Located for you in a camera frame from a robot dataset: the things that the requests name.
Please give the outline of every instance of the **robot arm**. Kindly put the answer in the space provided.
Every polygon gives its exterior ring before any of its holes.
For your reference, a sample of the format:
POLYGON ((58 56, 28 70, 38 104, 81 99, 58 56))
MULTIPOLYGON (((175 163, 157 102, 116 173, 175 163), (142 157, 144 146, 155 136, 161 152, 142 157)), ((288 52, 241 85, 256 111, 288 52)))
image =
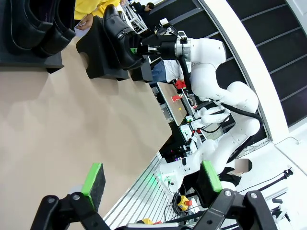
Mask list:
MULTIPOLYGON (((222 136, 217 146, 212 143, 212 140, 206 140, 192 156, 181 161, 161 165, 162 177, 163 175, 168 177, 166 182, 170 183, 171 181, 173 185, 171 190, 175 191, 180 188, 185 175, 199 170, 202 160, 210 160, 216 173, 220 174, 231 154, 250 136, 258 132, 260 118, 256 119, 256 115, 253 116, 258 107, 258 98, 251 88, 239 81, 233 82, 227 89, 222 89, 218 85, 215 72, 219 65, 226 61, 225 46, 221 41, 208 38, 178 37, 175 42, 162 42, 157 51, 160 52, 162 59, 178 58, 180 62, 184 58, 186 62, 191 62, 190 80, 184 71, 186 67, 182 66, 186 85, 188 86, 187 81, 190 81, 192 92, 202 101, 209 99, 218 106, 226 107, 227 105, 227 109, 231 110, 230 113, 236 122, 234 127, 222 136)), ((198 121, 199 125, 210 121, 208 118, 211 115, 206 115, 205 111, 203 114, 200 112, 200 115, 202 121, 198 121)))
POLYGON ((202 128, 205 125, 221 123, 229 116, 229 114, 230 111, 221 106, 217 106, 210 109, 202 108, 194 114, 196 120, 191 122, 191 126, 194 130, 197 130, 198 128, 202 128))

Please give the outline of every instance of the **screw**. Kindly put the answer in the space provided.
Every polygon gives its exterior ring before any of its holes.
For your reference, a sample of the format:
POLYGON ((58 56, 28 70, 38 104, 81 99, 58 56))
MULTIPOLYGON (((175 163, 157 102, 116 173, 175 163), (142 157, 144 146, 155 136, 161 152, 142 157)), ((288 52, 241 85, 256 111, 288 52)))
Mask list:
POLYGON ((79 196, 79 195, 74 195, 72 198, 73 198, 74 200, 79 200, 79 199, 80 199, 80 196, 79 196))
POLYGON ((226 191, 224 192, 224 194, 225 194, 226 196, 231 196, 231 192, 230 192, 229 190, 226 190, 226 191))
POLYGON ((49 199, 48 199, 48 203, 50 203, 50 204, 53 203, 54 201, 55 201, 54 198, 49 198, 49 199))
POLYGON ((252 194, 250 194, 250 196, 251 196, 251 198, 257 198, 257 195, 256 195, 256 193, 252 193, 252 194))

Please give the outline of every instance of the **jeans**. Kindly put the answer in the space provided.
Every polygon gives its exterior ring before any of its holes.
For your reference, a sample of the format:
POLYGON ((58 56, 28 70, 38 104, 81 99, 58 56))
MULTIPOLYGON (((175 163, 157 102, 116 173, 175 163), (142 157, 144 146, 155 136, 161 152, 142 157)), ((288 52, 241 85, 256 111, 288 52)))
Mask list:
POLYGON ((166 71, 163 61, 160 61, 152 70, 153 81, 149 83, 150 87, 157 86, 157 82, 166 82, 166 71))

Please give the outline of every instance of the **white wall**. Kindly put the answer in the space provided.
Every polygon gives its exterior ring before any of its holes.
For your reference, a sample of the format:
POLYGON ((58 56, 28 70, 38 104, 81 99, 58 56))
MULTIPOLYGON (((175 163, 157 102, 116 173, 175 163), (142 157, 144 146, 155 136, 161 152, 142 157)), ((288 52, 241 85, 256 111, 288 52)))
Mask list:
POLYGON ((287 0, 297 19, 301 23, 307 34, 307 1, 306 0, 287 0))
POLYGON ((245 27, 226 0, 202 0, 259 99, 259 109, 272 140, 288 136, 288 125, 268 70, 245 27))

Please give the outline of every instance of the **black cable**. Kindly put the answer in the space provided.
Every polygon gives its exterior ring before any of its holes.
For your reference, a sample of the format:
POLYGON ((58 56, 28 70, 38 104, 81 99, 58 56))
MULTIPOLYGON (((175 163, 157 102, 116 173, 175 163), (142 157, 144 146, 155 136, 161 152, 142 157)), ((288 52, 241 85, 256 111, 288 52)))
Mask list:
MULTIPOLYGON (((187 212, 187 211, 190 211, 191 209, 194 209, 194 208, 199 207, 199 206, 201 206, 201 205, 197 205, 197 206, 195 206, 195 207, 189 208, 189 209, 183 211, 182 213, 187 212)), ((178 216, 180 216, 180 214, 179 214, 179 215, 175 215, 173 218, 171 218, 171 219, 168 220, 167 222, 173 220, 174 218, 176 218, 176 217, 178 217, 178 216)))
MULTIPOLYGON (((249 116, 249 117, 257 119, 259 121, 259 123, 260 123, 260 128, 259 128, 257 133, 259 133, 259 131, 263 127, 263 120, 262 120, 260 115, 254 114, 254 113, 250 113, 250 112, 246 112, 244 110, 241 110, 241 109, 238 109, 238 108, 234 108, 233 106, 227 105, 227 104, 224 104, 224 103, 221 103, 221 106, 223 106, 224 108, 226 108, 226 109, 228 109, 228 110, 230 110, 232 112, 235 112, 237 114, 244 115, 244 116, 249 116)), ((256 134, 254 134, 253 136, 250 136, 249 138, 247 138, 247 140, 235 150, 234 154, 228 159, 227 163, 232 162, 242 152, 242 150, 245 149, 250 144, 250 142, 253 140, 253 138, 256 136, 256 134)))
POLYGON ((172 207, 173 207, 173 210, 174 212, 177 214, 177 215, 180 215, 181 213, 183 213, 184 211, 182 211, 181 209, 179 209, 178 205, 177 205, 177 198, 181 198, 181 195, 179 193, 175 193, 174 196, 173 196, 173 199, 172 199, 172 207))
POLYGON ((176 32, 176 35, 177 36, 180 36, 180 38, 182 39, 182 36, 178 33, 178 31, 176 30, 176 28, 174 27, 174 26, 170 26, 173 30, 174 30, 174 32, 176 32))
POLYGON ((272 185, 274 185, 274 184, 276 184, 276 183, 278 183, 278 182, 280 182, 280 181, 282 181, 282 180, 284 180, 284 179, 287 179, 287 177, 285 177, 285 175, 282 176, 281 178, 277 179, 276 181, 273 181, 272 183, 267 184, 266 186, 264 186, 264 187, 258 189, 258 191, 261 192, 261 191, 263 191, 264 189, 267 189, 267 188, 271 187, 272 185))
MULTIPOLYGON (((261 182, 261 183, 259 183, 259 184, 263 184, 263 183, 265 183, 265 182, 268 182, 268 181, 270 181, 270 180, 273 180, 274 178, 280 176, 281 174, 283 174, 283 172, 280 173, 280 174, 278 174, 277 176, 275 176, 275 177, 273 177, 273 178, 271 178, 271 179, 269 179, 269 180, 267 180, 267 181, 261 182)), ((241 192, 243 192, 243 191, 245 191, 245 190, 248 190, 248 189, 250 189, 250 188, 252 188, 252 187, 255 187, 255 186, 259 185, 259 184, 253 185, 253 186, 251 186, 251 187, 249 187, 249 188, 246 188, 246 189, 240 191, 239 193, 241 193, 241 192)))
POLYGON ((186 191, 186 187, 184 186, 184 184, 182 183, 183 187, 184 187, 184 195, 186 195, 187 191, 186 191))
POLYGON ((190 79, 189 79, 189 71, 188 71, 188 67, 187 67, 187 64, 186 64, 186 61, 184 59, 184 56, 183 55, 180 55, 178 57, 178 62, 182 68, 182 73, 183 73, 183 77, 184 77, 184 82, 186 84, 186 87, 187 87, 187 91, 188 93, 192 92, 192 89, 191 89, 191 82, 190 82, 190 79))
POLYGON ((225 109, 222 109, 222 110, 219 110, 219 111, 217 111, 217 112, 215 112, 215 113, 212 113, 212 114, 210 114, 210 115, 223 114, 224 112, 225 112, 225 109))
POLYGON ((167 207, 171 207, 172 205, 167 205, 166 207, 165 207, 165 209, 164 209, 164 222, 166 222, 166 216, 165 216, 165 211, 166 211, 166 208, 167 207))
POLYGON ((229 225, 229 226, 220 228, 220 230, 226 230, 226 229, 230 229, 230 228, 233 228, 233 227, 236 227, 236 226, 238 226, 238 224, 229 225))
POLYGON ((230 115, 228 115, 228 117, 226 117, 226 118, 222 121, 222 123, 217 127, 217 129, 215 129, 215 130, 213 130, 213 131, 207 131, 207 130, 204 130, 203 128, 198 128, 198 129, 204 131, 205 133, 214 133, 214 132, 216 132, 217 130, 219 130, 219 128, 226 122, 226 120, 227 120, 229 117, 230 117, 230 115))

